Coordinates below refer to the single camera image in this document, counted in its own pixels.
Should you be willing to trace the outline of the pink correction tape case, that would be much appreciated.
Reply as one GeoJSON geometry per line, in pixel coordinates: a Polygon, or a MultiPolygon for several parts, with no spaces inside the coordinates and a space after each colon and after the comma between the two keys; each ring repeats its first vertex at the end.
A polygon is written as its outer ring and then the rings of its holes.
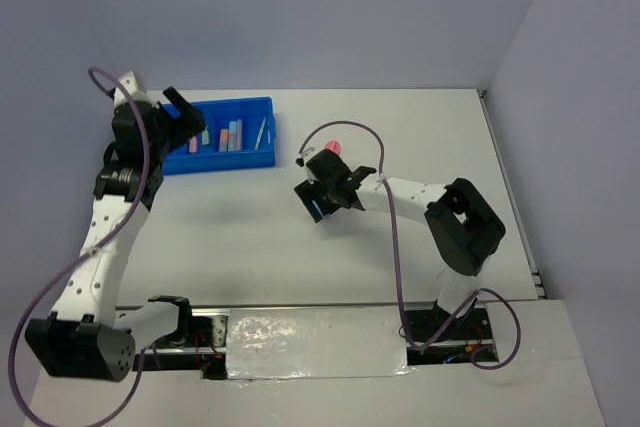
{"type": "Polygon", "coordinates": [[[190,154],[197,154],[199,150],[200,150],[199,138],[197,136],[194,136],[190,139],[188,152],[190,154]]]}

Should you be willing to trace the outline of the blue correction tape case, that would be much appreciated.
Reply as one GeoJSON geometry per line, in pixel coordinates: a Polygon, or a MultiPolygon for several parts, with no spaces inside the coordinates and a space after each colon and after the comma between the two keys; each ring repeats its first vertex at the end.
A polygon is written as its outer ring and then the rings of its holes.
{"type": "Polygon", "coordinates": [[[314,209],[317,211],[317,213],[320,216],[320,218],[322,218],[322,216],[323,216],[322,210],[320,209],[320,207],[318,206],[318,204],[317,204],[317,202],[315,200],[312,201],[312,205],[313,205],[314,209]]]}

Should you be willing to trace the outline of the orange-capped highlighter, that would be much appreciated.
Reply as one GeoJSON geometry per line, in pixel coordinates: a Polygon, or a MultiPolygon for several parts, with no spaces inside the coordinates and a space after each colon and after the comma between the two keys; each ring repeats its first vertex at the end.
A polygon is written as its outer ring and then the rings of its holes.
{"type": "Polygon", "coordinates": [[[229,145],[229,130],[221,129],[219,134],[219,144],[218,151],[219,152],[227,152],[229,145]]]}

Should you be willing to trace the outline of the pink-lidded jar of clips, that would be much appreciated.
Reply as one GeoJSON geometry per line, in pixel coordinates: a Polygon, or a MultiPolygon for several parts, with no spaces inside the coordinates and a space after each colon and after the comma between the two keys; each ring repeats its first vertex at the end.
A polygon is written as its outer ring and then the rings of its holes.
{"type": "Polygon", "coordinates": [[[324,148],[329,150],[330,152],[333,152],[336,155],[340,155],[341,154],[341,145],[336,140],[331,140],[331,141],[327,142],[325,144],[324,148]]]}

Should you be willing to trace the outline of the purple highlighter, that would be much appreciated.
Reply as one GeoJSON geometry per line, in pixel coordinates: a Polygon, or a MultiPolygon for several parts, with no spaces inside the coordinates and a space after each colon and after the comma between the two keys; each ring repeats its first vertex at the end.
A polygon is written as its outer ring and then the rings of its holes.
{"type": "Polygon", "coordinates": [[[243,123],[242,123],[242,119],[238,119],[236,121],[236,140],[235,140],[235,148],[237,151],[242,150],[242,136],[243,136],[243,123]]]}

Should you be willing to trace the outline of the blue-capped highlighter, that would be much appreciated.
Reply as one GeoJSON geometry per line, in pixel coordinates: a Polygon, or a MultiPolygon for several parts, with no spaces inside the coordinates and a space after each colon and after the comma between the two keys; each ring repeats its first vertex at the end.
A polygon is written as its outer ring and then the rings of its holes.
{"type": "Polygon", "coordinates": [[[236,140],[236,121],[231,121],[229,123],[229,145],[228,151],[237,151],[235,148],[235,140],[236,140]]]}

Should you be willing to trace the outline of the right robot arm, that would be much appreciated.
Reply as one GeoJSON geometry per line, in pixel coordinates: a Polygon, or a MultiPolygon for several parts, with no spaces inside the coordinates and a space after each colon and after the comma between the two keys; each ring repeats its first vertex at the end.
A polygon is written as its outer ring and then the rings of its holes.
{"type": "Polygon", "coordinates": [[[388,177],[373,167],[354,170],[334,151],[309,148],[296,158],[307,179],[294,188],[315,222],[340,209],[387,212],[428,227],[437,251],[450,269],[436,297],[435,327],[457,338],[470,324],[460,306],[479,288],[487,259],[499,247],[506,227],[473,183],[425,184],[388,177]]]}

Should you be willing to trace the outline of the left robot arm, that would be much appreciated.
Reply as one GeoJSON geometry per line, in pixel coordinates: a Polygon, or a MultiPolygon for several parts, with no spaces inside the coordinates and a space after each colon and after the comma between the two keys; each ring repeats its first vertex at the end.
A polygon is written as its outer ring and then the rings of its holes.
{"type": "Polygon", "coordinates": [[[205,128],[202,111],[175,88],[163,94],[176,116],[144,91],[133,91],[143,126],[127,100],[113,96],[114,139],[96,178],[91,224],[81,249],[88,258],[74,269],[49,315],[26,327],[27,344],[52,377],[120,382],[141,349],[159,339],[182,346],[195,336],[185,297],[157,295],[130,314],[116,312],[130,253],[164,180],[163,163],[205,128]]]}

